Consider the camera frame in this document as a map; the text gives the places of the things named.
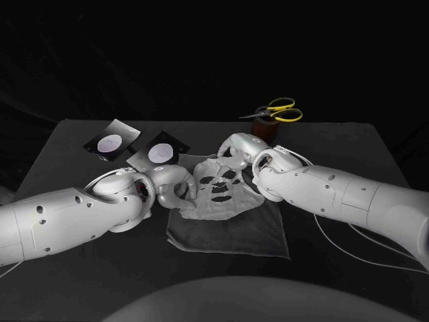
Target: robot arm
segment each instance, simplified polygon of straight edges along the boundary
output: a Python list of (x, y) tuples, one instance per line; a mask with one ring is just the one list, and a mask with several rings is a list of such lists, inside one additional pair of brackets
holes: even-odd
[(120, 169), (100, 179), (91, 192), (70, 188), (0, 207), (0, 266), (73, 248), (109, 230), (129, 230), (148, 218), (155, 197), (165, 208), (192, 209), (173, 195), (188, 187), (195, 198), (192, 176), (181, 166), (165, 165), (137, 173)]
[[(234, 156), (222, 158), (228, 148)], [(253, 183), (264, 198), (284, 200), (305, 211), (381, 234), (429, 271), (429, 193), (323, 166), (303, 166), (296, 157), (243, 133), (222, 143), (218, 163), (235, 170), (251, 163)]]

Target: table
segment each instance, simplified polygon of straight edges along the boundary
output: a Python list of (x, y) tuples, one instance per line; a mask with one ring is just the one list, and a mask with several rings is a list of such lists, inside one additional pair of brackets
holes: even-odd
[[(133, 150), (165, 131), (191, 147), (188, 153), (194, 155), (215, 153), (230, 134), (250, 131), (248, 122), (122, 121), (142, 132)], [(81, 148), (107, 124), (81, 120), (57, 124), (15, 200), (71, 186), (83, 188), (100, 174), (127, 166), (127, 151), (114, 162), (104, 162)], [(274, 144), (313, 164), (408, 187), (377, 130), (366, 123), (283, 124)], [(429, 321), (429, 275), (352, 259), (328, 243), (312, 215), (286, 203), (279, 208), (292, 260), (179, 251), (165, 240), (168, 209), (155, 203), (152, 217), (133, 229), (106, 232), (68, 251), (25, 261), (0, 279), (0, 321), (100, 321), (149, 292), (197, 278), (228, 275), (310, 282)], [(325, 218), (319, 222), (330, 239), (352, 254), (418, 268), (343, 223)]]

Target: black backdrop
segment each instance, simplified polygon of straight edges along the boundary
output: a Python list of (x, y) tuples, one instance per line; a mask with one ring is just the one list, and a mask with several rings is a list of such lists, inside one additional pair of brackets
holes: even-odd
[(0, 13), (1, 184), (17, 188), (61, 119), (237, 121), (292, 97), (300, 121), (371, 123), (429, 190), (429, 28), (146, 15)]

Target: white circle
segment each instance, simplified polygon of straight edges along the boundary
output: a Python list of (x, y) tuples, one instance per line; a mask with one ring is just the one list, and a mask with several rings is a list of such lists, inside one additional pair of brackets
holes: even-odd
[(165, 144), (156, 144), (148, 151), (148, 159), (153, 163), (162, 163), (172, 157), (172, 147)]
[(112, 134), (97, 141), (96, 149), (99, 152), (112, 152), (120, 146), (120, 143), (120, 136), (117, 134)]

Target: brown cup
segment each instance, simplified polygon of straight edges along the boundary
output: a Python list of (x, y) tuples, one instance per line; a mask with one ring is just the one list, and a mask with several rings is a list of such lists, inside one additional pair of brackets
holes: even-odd
[[(254, 113), (258, 113), (264, 109), (266, 106), (257, 107)], [(260, 138), (264, 143), (270, 144), (274, 140), (279, 124), (280, 122), (271, 119), (269, 116), (256, 117), (251, 123), (251, 135)]]

